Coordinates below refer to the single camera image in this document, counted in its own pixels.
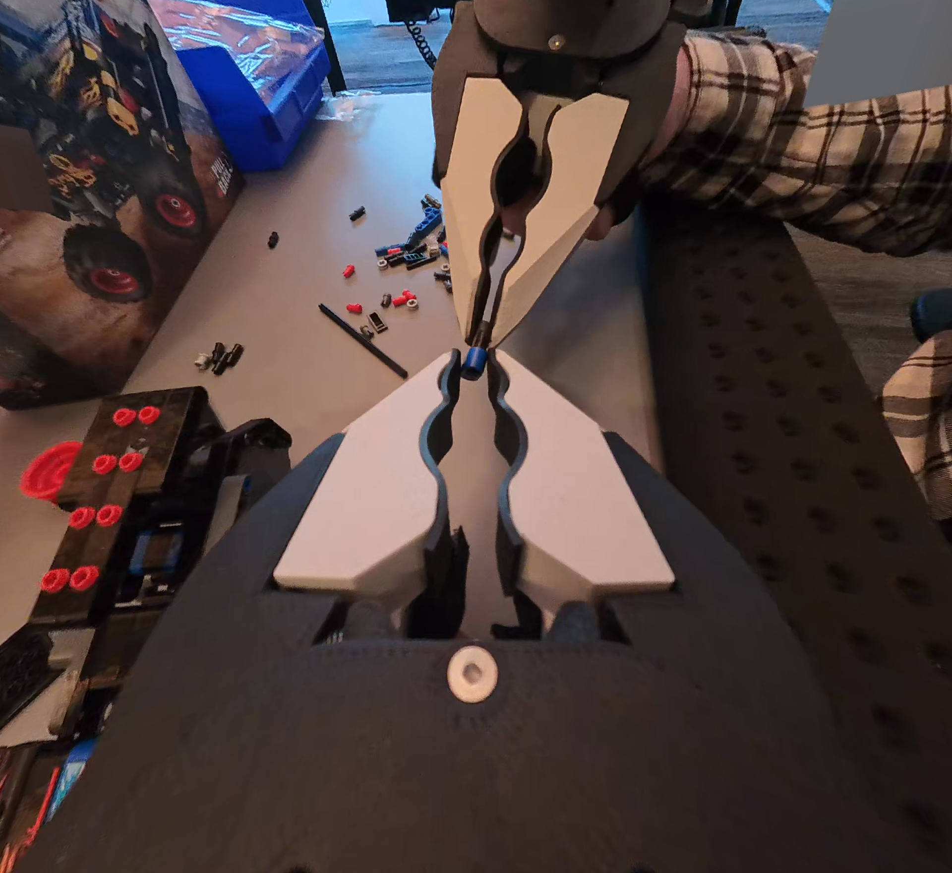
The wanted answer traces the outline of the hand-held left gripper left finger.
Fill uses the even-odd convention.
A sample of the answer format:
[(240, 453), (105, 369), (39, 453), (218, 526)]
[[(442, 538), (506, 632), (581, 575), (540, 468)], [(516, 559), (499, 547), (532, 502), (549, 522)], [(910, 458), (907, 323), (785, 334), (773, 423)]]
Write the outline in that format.
[(344, 431), (275, 567), (280, 589), (375, 602), (411, 638), (458, 634), (470, 545), (439, 465), (461, 363), (457, 349), (441, 355)]

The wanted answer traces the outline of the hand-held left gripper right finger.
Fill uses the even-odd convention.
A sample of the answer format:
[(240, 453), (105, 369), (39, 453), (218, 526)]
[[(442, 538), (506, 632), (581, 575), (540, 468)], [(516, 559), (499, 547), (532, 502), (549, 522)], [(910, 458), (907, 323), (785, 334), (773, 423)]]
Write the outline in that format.
[(675, 574), (609, 434), (504, 351), (486, 375), (507, 463), (497, 566), (520, 621), (546, 631), (566, 605), (671, 591)]

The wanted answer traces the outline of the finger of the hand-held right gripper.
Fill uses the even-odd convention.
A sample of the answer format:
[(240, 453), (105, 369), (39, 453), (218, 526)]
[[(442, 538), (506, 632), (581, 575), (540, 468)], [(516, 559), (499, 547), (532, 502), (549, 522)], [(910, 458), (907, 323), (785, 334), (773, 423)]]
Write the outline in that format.
[(482, 322), (479, 304), (486, 233), (506, 205), (498, 199), (497, 167), (527, 132), (537, 94), (513, 94), (499, 79), (465, 82), (446, 176), (441, 189), (448, 262), (460, 332), (469, 343)]
[(548, 177), (527, 213), (519, 254), (500, 278), (485, 349), (526, 318), (595, 221), (627, 110), (624, 99), (592, 93), (553, 111), (543, 140)]

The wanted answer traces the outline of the black toy truck model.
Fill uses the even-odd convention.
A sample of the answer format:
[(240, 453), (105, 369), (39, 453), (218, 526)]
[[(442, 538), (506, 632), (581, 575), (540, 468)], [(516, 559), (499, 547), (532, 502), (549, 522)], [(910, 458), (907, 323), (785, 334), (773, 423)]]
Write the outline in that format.
[(199, 561), (291, 471), (284, 428), (225, 427), (200, 386), (106, 398), (74, 440), (56, 504), (35, 499), (67, 522), (21, 626), (50, 635), (65, 671), (2, 728), (2, 751), (95, 732), (86, 708), (105, 719)]

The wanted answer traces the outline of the person's right forearm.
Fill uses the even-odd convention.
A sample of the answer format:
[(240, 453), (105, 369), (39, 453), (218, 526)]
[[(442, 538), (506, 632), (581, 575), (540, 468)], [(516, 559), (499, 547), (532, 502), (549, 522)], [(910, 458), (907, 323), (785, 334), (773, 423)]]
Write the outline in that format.
[(689, 32), (647, 186), (897, 258), (950, 251), (951, 91), (804, 105), (816, 54)]

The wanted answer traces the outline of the grey desk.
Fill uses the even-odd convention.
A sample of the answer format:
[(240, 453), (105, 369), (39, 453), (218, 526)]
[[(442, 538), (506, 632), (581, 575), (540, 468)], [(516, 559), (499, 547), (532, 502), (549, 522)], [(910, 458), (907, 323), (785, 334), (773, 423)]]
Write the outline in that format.
[[(388, 331), (381, 349), (411, 376), (451, 347), (463, 350), (453, 296), (434, 281), (433, 266), (385, 281), (372, 257), (387, 238), (407, 236), (422, 217), (424, 193), (438, 192), (431, 182), (429, 94), (382, 97), (361, 121), (315, 121), (292, 162), (246, 177), (125, 390), (198, 383), (227, 427), (269, 417), (287, 430), (296, 465), (400, 384), (318, 304), (346, 317), (346, 304), (368, 310), (395, 280), (417, 294), (420, 307), (382, 311)], [(351, 223), (360, 205), (366, 215)], [(604, 241), (578, 248), (503, 348), (663, 471), (638, 275), (640, 224), (631, 217)], [(272, 231), (280, 235), (273, 250)], [(356, 273), (345, 280), (349, 263)], [(193, 361), (216, 342), (241, 343), (244, 356), (213, 379)], [(29, 616), (67, 522), (49, 503), (21, 495), (20, 474), (41, 450), (84, 436), (96, 406), (2, 410), (2, 641)], [(489, 637), (493, 623), (517, 622), (495, 561), (495, 493), (506, 466), (493, 445), (494, 423), (486, 377), (464, 382), (453, 446), (440, 464), (451, 523), (464, 527), (470, 543), (461, 634), (478, 640)]]

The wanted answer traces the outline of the blue angled holed beam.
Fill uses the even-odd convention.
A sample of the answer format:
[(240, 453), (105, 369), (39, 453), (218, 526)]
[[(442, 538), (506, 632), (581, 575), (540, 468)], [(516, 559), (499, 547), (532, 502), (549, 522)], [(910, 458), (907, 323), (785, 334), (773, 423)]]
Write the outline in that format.
[(442, 209), (429, 207), (423, 213), (422, 221), (411, 231), (410, 236), (403, 244), (405, 252), (411, 252), (424, 243), (429, 235), (443, 225)]

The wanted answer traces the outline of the clear plastic wrapper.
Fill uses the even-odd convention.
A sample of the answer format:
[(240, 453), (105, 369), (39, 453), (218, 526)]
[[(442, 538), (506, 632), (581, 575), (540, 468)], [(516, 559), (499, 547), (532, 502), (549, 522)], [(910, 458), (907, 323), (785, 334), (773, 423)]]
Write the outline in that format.
[(325, 97), (315, 113), (322, 122), (352, 123), (361, 121), (379, 105), (382, 94), (375, 90), (350, 90)]

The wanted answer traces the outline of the long black axle rod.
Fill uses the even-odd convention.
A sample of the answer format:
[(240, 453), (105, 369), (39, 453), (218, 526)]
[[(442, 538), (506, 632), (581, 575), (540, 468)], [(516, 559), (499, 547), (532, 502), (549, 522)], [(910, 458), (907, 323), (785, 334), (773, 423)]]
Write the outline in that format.
[(388, 356), (371, 339), (362, 334), (359, 329), (349, 325), (342, 317), (336, 314), (325, 304), (318, 304), (319, 311), (330, 320), (336, 327), (344, 332), (351, 340), (358, 343), (365, 351), (375, 357), (377, 361), (383, 364), (387, 369), (396, 374), (400, 379), (409, 379), (409, 372), (398, 364), (396, 360)]

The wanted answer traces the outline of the black dimpled mat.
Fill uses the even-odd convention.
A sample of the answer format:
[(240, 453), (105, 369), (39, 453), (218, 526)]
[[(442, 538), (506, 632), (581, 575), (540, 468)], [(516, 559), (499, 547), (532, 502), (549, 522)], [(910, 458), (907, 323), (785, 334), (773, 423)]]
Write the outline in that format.
[(665, 472), (798, 638), (900, 869), (950, 871), (950, 546), (785, 228), (638, 224)]

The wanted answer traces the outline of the blue storage bin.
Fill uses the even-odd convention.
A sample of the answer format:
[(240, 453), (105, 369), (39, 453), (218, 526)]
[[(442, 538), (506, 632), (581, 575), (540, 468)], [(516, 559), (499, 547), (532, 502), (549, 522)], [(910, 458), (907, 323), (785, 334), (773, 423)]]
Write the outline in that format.
[[(316, 26), (303, 0), (209, 1)], [(264, 104), (224, 52), (199, 51), (194, 53), (194, 61), (181, 64), (244, 172), (279, 169), (287, 162), (324, 99), (329, 70), (323, 42), (307, 56), (304, 66), (283, 82), (271, 102)]]

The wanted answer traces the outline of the red toy wheel hub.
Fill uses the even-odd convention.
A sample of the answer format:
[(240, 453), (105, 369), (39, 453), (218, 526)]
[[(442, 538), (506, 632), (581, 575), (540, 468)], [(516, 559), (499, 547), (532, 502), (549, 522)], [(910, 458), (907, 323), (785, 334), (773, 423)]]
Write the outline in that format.
[(82, 448), (77, 440), (64, 440), (39, 453), (24, 470), (19, 489), (30, 499), (56, 504), (73, 464)]

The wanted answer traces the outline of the person's plaid shirt torso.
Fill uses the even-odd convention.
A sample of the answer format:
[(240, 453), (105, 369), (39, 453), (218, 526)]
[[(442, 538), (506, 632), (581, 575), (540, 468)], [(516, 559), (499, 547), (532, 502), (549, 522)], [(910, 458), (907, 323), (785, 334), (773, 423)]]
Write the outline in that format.
[(922, 343), (882, 391), (882, 414), (932, 518), (950, 535), (951, 332)]

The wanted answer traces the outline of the toy truck set box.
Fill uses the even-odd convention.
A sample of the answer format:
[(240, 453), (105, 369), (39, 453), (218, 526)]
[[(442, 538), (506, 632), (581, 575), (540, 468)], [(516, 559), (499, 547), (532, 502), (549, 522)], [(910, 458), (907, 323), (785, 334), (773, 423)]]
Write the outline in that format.
[(241, 172), (146, 0), (2, 0), (1, 403), (122, 390)]

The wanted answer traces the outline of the blue flame print panel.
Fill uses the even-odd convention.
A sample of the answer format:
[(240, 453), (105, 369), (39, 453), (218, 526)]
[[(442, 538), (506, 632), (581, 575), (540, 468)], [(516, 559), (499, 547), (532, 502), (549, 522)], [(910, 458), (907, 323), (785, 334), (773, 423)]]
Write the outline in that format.
[(66, 754), (51, 800), (50, 817), (54, 816), (62, 806), (65, 797), (78, 782), (98, 743), (99, 737), (82, 740), (70, 748)]

